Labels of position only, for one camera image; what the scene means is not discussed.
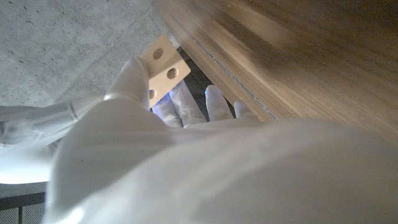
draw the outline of wooden panel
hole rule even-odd
[[[242,99],[263,120],[331,119],[397,145],[394,3],[155,3],[185,51],[228,100]]]

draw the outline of wooden block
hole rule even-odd
[[[160,36],[141,59],[148,68],[150,107],[191,72],[166,35]]]

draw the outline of gloved hand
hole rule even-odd
[[[208,86],[205,96],[210,122],[233,119],[224,96],[216,86]],[[234,109],[238,119],[257,119],[242,101],[236,101]],[[181,128],[207,122],[184,81],[153,106],[152,111],[170,127]]]

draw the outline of wood grain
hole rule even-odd
[[[398,145],[394,1],[155,3],[229,101],[264,121],[330,119]]]

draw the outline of metal grate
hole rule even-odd
[[[18,224],[18,208],[0,211],[0,223]]]
[[[44,203],[22,208],[22,224],[39,224],[44,216]]]

